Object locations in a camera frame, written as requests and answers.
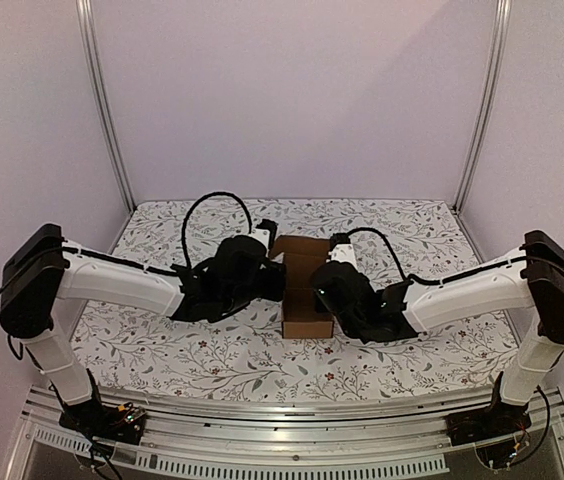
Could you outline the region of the brown cardboard box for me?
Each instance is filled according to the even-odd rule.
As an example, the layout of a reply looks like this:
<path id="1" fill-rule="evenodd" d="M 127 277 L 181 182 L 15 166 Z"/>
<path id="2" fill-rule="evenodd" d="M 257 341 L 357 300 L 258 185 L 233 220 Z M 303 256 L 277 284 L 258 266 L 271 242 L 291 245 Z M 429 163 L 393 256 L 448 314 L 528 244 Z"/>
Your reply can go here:
<path id="1" fill-rule="evenodd" d="M 286 340 L 330 339 L 333 317 L 318 306 L 310 277 L 326 263 L 330 251 L 327 239 L 281 235 L 270 252 L 272 259 L 286 267 L 286 286 L 282 300 L 282 337 Z"/>

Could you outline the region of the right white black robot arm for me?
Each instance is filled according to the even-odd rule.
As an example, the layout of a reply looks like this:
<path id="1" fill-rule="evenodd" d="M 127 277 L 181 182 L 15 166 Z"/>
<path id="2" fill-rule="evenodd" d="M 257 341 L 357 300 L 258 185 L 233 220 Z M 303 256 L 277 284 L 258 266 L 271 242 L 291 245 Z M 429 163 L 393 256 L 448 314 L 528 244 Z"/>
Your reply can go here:
<path id="1" fill-rule="evenodd" d="M 349 237 L 339 235 L 310 286 L 343 333 L 363 343 L 411 339 L 495 311 L 531 310 L 532 325 L 499 377 L 495 401 L 480 412 L 479 427 L 489 436 L 516 422 L 517 407 L 529 402 L 564 352 L 564 249 L 541 230 L 477 267 L 437 280 L 411 274 L 379 290 L 358 270 Z"/>

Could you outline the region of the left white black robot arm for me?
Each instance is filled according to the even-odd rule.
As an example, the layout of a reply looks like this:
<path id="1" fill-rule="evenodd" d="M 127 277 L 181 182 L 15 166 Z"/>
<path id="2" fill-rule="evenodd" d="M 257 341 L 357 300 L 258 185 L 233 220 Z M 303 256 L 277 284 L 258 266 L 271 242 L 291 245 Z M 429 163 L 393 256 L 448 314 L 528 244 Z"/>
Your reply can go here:
<path id="1" fill-rule="evenodd" d="M 281 301 L 286 269 L 269 257 L 276 234 L 276 223 L 263 220 L 246 235 L 224 239 L 194 267 L 161 269 L 89 250 L 66 239 L 60 226 L 45 224 L 3 268 L 0 326 L 32 355 L 73 419 L 100 434 L 110 426 L 110 412 L 94 399 L 93 380 L 54 324 L 55 302 L 111 303 L 176 322 L 222 321 L 256 299 Z"/>

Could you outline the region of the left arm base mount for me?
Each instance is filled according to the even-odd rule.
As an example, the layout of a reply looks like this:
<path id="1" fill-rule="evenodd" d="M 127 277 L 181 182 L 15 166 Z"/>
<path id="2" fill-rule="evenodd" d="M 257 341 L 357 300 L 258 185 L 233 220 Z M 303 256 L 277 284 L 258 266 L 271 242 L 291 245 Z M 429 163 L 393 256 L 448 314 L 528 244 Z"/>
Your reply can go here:
<path id="1" fill-rule="evenodd" d="M 116 407 L 102 403 L 98 385 L 89 370 L 86 370 L 91 396 L 76 405 L 68 405 L 55 392 L 62 408 L 59 425 L 81 433 L 87 439 L 95 437 L 139 445 L 146 425 L 146 410 L 126 402 Z"/>

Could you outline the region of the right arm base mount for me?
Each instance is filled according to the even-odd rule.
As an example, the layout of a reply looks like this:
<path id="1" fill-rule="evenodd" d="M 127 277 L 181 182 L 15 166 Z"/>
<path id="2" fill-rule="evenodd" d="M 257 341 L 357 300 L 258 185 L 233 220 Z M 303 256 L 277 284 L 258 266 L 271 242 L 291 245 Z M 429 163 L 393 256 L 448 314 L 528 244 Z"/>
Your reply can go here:
<path id="1" fill-rule="evenodd" d="M 493 385 L 486 407 L 451 413 L 444 417 L 446 434 L 453 446 L 480 442 L 527 429 L 531 426 L 528 404 L 509 405 L 503 402 L 500 373 Z"/>

